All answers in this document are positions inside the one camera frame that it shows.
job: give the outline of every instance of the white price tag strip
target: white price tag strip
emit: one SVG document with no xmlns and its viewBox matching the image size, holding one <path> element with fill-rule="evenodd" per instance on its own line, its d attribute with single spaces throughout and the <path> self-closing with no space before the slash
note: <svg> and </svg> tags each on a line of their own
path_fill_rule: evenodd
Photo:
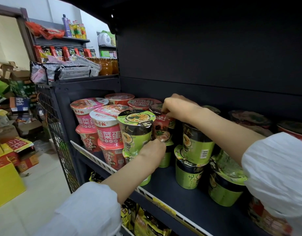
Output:
<svg viewBox="0 0 302 236">
<path fill-rule="evenodd" d="M 92 153 L 88 152 L 87 150 L 85 150 L 84 148 L 82 148 L 78 144 L 74 143 L 73 141 L 70 141 L 70 142 L 71 142 L 71 144 L 74 146 L 74 148 L 77 151 L 79 151 L 80 153 L 82 153 L 83 155 L 85 155 L 87 158 L 89 158 L 94 163 L 96 163 L 97 165 L 99 165 L 100 167 L 102 167 L 104 170 L 108 171 L 111 174 L 113 174 L 113 173 L 116 172 L 116 170 L 114 170 L 112 167 L 110 167 L 109 165 L 107 165 L 105 162 L 103 162 L 100 159 L 98 159 Z M 182 223 L 185 227 L 187 227 L 188 229 L 190 229 L 191 231 L 193 231 L 194 233 L 196 233 L 197 235 L 200 235 L 200 236 L 213 236 L 212 234 L 210 234 L 209 232 L 207 232 L 206 230 L 204 230 L 203 228 L 201 228 L 200 226 L 198 226 L 197 224 L 195 224 L 194 222 L 192 222 L 190 219 L 188 219 L 184 215 L 180 214 L 178 211 L 176 211 L 172 207 L 168 206 L 166 203 L 164 203 L 160 199 L 156 198 L 154 195 L 152 195 L 151 193 L 149 193 L 148 191 L 146 191 L 144 188 L 138 186 L 136 188 L 136 191 L 138 193 L 140 193 L 141 195 L 143 195 L 146 199 L 148 199 L 151 202 L 153 202 L 160 209 L 162 209 L 163 211 L 165 211 L 166 213 L 168 213 L 169 215 L 171 215 L 174 219 L 176 219 L 177 221 L 179 221 L 180 223 Z"/>
</svg>

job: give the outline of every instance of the yellow cardboard box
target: yellow cardboard box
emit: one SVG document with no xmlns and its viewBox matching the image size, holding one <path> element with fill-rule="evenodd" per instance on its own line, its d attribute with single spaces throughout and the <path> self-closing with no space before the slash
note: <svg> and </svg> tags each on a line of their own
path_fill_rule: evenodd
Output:
<svg viewBox="0 0 302 236">
<path fill-rule="evenodd" d="M 13 166 L 5 156 L 0 157 L 0 206 L 25 191 L 25 185 Z"/>
</svg>

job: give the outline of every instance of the woman's right hand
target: woman's right hand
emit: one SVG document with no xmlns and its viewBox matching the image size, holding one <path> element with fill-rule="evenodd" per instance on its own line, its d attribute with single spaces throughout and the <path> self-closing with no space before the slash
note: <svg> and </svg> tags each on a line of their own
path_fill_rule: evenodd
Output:
<svg viewBox="0 0 302 236">
<path fill-rule="evenodd" d="M 167 117 L 190 123 L 191 115 L 200 109 L 201 107 L 197 103 L 174 93 L 171 97 L 164 100 L 162 111 L 167 113 Z"/>
</svg>

